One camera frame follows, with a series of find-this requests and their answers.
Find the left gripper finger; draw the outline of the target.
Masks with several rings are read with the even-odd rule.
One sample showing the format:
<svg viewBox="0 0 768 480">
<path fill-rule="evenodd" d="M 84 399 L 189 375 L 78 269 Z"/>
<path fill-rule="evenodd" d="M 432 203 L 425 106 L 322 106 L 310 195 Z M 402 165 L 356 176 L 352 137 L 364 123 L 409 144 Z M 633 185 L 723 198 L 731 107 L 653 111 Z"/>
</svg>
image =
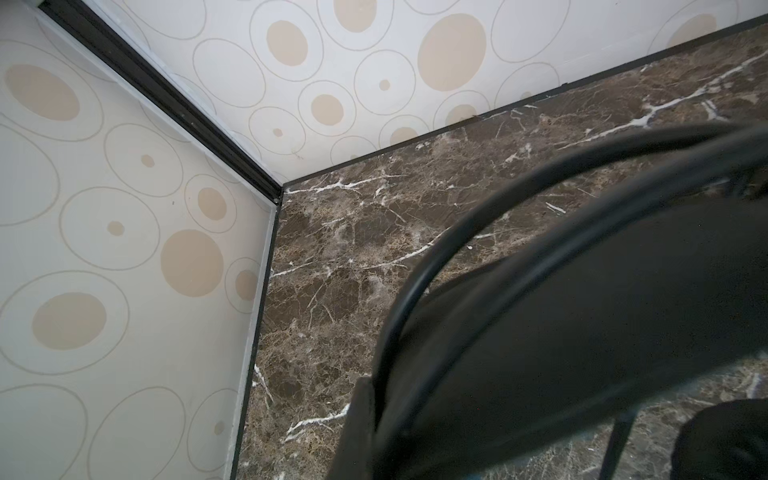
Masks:
<svg viewBox="0 0 768 480">
<path fill-rule="evenodd" d="M 357 380 L 343 429 L 326 475 L 329 480 L 373 478 L 375 389 L 370 377 Z"/>
</svg>

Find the black blue headphones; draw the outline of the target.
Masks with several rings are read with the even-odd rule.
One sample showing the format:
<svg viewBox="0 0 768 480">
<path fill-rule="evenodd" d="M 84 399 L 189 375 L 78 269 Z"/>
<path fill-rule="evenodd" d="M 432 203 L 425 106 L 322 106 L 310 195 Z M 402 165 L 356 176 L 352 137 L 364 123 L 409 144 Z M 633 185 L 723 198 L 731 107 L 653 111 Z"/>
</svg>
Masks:
<svg viewBox="0 0 768 480">
<path fill-rule="evenodd" d="M 667 153 L 462 293 L 430 280 L 506 210 L 578 174 Z M 549 444 L 767 345 L 763 124 L 680 125 L 569 152 L 476 207 L 413 272 L 376 352 L 373 479 L 460 478 Z"/>
</svg>

